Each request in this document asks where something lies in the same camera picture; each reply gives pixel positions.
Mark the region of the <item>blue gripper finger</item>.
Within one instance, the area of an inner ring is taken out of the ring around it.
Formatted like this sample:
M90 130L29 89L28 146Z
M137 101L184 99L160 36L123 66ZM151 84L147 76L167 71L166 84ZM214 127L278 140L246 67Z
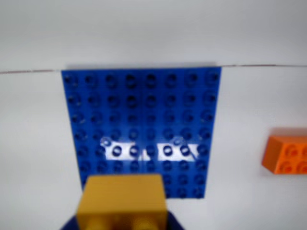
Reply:
M60 230L79 230L79 225L76 216L72 216L61 228Z
M166 230L185 230L172 212L167 212Z

